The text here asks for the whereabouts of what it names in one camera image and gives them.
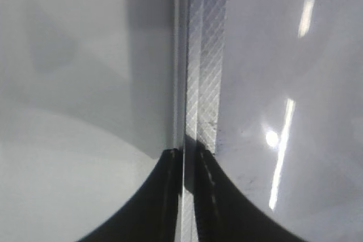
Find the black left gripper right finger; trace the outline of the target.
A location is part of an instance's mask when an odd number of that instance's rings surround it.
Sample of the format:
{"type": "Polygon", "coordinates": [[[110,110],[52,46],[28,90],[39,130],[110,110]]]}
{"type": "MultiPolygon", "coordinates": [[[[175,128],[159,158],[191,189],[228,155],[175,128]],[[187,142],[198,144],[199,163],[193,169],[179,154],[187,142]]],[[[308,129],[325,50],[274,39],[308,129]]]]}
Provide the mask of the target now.
{"type": "Polygon", "coordinates": [[[302,241],[245,197],[224,173],[213,154],[192,137],[192,194],[199,241],[302,241]]]}

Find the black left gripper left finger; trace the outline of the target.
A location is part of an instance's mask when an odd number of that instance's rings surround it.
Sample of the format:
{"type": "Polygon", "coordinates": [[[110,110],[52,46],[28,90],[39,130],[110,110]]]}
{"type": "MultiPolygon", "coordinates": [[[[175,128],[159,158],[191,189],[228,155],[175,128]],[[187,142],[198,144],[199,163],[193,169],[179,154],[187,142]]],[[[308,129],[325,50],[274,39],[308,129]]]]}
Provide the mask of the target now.
{"type": "Polygon", "coordinates": [[[127,203],[80,241],[174,241],[182,170],[182,152],[164,150],[127,203]]]}

